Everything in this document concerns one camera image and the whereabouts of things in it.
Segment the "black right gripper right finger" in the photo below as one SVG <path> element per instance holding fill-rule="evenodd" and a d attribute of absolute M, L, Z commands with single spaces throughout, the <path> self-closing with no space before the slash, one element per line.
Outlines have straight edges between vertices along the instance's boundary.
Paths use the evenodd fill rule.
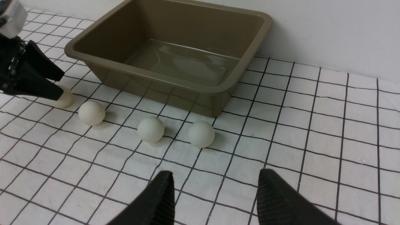
<path fill-rule="evenodd" d="M 338 225 L 300 195 L 274 170 L 260 170 L 257 188 L 260 225 Z"/>

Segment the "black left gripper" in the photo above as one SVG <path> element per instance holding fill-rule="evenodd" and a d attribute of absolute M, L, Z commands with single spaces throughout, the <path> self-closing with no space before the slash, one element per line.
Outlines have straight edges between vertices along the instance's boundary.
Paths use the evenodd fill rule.
<path fill-rule="evenodd" d="M 0 86 L 4 94 L 52 101 L 63 95 L 63 89 L 49 80 L 60 81 L 65 72 L 34 41 L 1 34 L 0 45 Z"/>

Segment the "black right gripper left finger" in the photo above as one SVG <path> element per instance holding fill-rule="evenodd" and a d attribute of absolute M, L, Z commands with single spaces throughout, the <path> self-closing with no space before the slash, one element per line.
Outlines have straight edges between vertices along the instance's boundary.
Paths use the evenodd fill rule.
<path fill-rule="evenodd" d="M 133 202 L 109 225 L 173 225 L 175 191 L 173 173 L 160 171 Z"/>

